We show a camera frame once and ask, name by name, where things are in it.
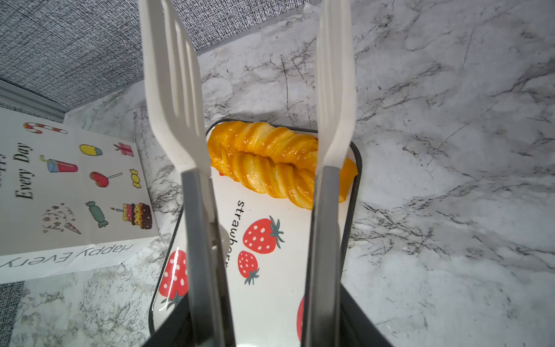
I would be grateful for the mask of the white and steel tongs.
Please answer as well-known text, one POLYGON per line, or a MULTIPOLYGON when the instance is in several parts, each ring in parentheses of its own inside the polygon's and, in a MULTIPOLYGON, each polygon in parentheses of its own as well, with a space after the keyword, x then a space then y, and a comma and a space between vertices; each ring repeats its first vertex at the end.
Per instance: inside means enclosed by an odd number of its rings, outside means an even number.
POLYGON ((212 170, 312 211, 303 346, 340 342, 341 177, 354 134, 356 79, 349 1, 324 1, 316 59, 317 135, 231 122, 206 135, 199 62, 171 1, 141 1, 150 126, 182 178, 189 293, 171 317, 196 346, 234 344, 212 170))

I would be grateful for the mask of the long twisted bread loaf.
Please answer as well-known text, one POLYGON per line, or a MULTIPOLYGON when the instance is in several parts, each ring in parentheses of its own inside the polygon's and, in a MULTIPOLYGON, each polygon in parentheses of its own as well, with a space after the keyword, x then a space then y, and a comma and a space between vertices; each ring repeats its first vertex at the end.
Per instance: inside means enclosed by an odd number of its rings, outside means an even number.
POLYGON ((312 209, 318 139, 265 122, 225 121, 208 140, 211 165, 245 188, 312 209))

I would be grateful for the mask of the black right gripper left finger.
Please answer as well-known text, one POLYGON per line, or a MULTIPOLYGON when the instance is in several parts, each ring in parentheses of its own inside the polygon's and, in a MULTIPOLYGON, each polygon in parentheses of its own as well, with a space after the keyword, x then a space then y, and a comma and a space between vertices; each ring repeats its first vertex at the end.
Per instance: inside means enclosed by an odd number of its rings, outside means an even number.
POLYGON ((163 325, 144 344, 144 347, 191 346, 191 315, 188 296, 176 305, 163 325))

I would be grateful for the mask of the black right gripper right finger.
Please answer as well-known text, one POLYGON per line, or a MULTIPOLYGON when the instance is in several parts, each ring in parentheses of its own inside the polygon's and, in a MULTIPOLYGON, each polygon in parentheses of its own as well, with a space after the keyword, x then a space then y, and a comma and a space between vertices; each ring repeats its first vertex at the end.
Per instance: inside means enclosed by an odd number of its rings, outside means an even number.
POLYGON ((341 285, 340 346, 392 347, 341 285))

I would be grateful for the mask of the white paper gift bag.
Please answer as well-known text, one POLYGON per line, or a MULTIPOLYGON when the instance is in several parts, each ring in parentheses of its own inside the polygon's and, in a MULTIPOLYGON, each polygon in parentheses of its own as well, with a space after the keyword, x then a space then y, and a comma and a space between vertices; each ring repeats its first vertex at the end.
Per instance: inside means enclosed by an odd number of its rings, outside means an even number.
POLYGON ((1 110, 1 282, 118 265, 158 236, 137 146, 1 110))

